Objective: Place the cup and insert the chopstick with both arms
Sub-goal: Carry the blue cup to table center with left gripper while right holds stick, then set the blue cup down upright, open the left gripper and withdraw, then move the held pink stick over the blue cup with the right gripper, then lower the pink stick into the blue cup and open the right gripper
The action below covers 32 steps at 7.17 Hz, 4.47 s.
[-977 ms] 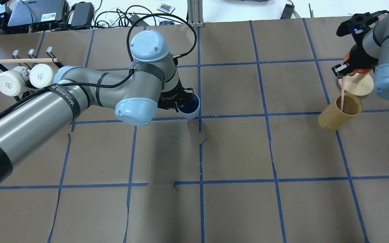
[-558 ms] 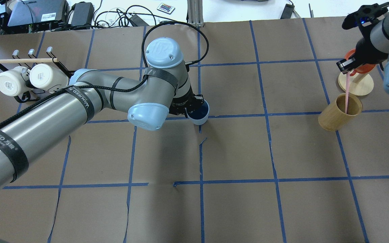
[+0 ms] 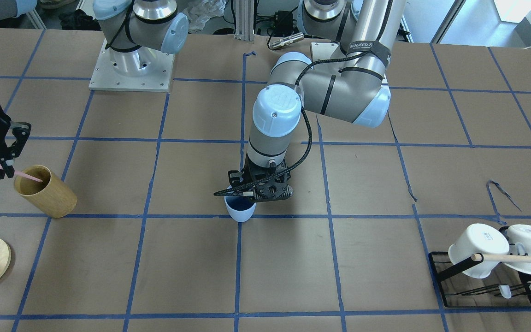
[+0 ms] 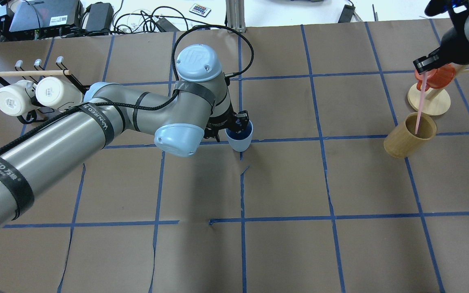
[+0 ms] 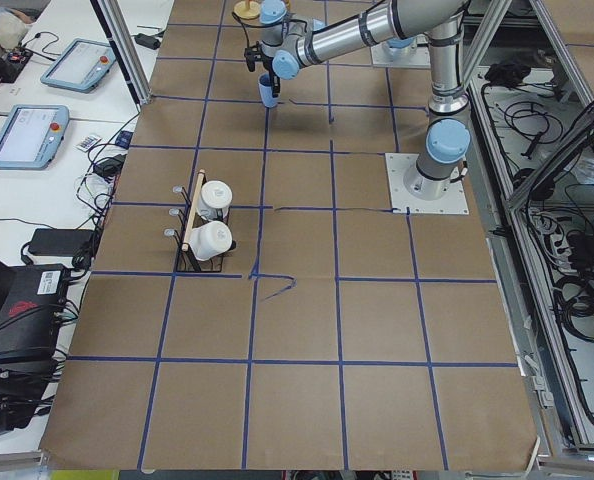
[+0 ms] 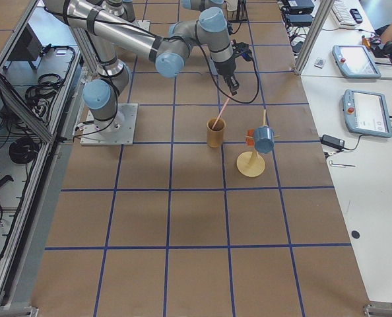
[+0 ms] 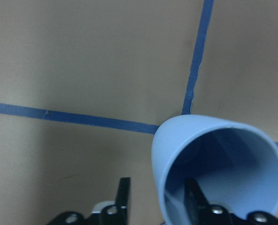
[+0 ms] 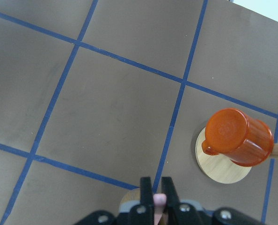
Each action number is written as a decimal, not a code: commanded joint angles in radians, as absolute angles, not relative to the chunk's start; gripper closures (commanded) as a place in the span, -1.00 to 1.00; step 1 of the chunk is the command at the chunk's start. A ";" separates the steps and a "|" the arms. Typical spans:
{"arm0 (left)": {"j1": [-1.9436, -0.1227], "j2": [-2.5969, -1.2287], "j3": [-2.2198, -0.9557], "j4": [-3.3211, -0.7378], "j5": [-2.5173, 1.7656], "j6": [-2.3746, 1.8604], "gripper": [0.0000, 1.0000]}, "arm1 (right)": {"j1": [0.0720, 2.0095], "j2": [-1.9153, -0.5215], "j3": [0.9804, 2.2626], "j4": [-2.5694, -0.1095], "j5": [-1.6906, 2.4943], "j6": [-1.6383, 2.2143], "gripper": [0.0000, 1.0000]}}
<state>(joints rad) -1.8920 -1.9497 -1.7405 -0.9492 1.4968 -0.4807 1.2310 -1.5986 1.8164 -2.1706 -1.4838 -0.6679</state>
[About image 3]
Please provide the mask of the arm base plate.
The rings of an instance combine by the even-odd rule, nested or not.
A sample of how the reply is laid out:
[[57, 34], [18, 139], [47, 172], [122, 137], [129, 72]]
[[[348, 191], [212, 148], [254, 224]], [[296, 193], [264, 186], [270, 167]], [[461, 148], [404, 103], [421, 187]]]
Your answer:
[[88, 85], [91, 90], [169, 92], [175, 55], [148, 47], [121, 53], [102, 42]]
[[[320, 59], [335, 59], [342, 56], [337, 43], [312, 42], [311, 43], [312, 61]], [[388, 85], [386, 80], [386, 66], [375, 55], [365, 55], [364, 57], [348, 61], [346, 63], [322, 64], [322, 69], [331, 74], [339, 74], [346, 68], [356, 67], [359, 69], [371, 70], [373, 73], [382, 75], [382, 85]]]

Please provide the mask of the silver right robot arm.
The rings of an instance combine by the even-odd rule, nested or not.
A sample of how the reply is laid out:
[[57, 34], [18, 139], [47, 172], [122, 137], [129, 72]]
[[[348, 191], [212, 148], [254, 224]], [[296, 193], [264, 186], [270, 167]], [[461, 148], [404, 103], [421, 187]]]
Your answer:
[[[0, 20], [28, 13], [36, 5], [36, 0], [0, 0]], [[174, 0], [95, 0], [93, 10], [107, 47], [118, 54], [142, 47], [177, 54], [188, 35], [189, 21]], [[0, 105], [0, 179], [14, 176], [13, 161], [30, 135], [31, 124], [13, 121]]]

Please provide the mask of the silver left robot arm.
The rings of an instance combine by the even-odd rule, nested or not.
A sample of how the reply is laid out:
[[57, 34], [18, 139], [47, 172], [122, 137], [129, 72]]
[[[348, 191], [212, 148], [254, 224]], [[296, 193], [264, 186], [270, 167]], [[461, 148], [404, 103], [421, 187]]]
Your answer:
[[329, 59], [283, 54], [253, 105], [244, 166], [228, 173], [217, 197], [251, 202], [290, 198], [290, 173], [308, 156], [313, 132], [307, 112], [375, 128], [388, 112], [382, 84], [404, 13], [403, 0], [302, 0], [302, 32], [337, 42]]

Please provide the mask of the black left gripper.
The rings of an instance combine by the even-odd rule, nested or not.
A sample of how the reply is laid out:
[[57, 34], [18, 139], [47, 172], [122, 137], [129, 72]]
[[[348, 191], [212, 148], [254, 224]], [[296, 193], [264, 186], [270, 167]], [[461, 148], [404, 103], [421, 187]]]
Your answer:
[[261, 167], [245, 158], [240, 171], [228, 172], [229, 189], [216, 191], [215, 197], [242, 197], [251, 202], [269, 202], [286, 200], [293, 195], [288, 181], [291, 175], [286, 172], [286, 160], [278, 166]]

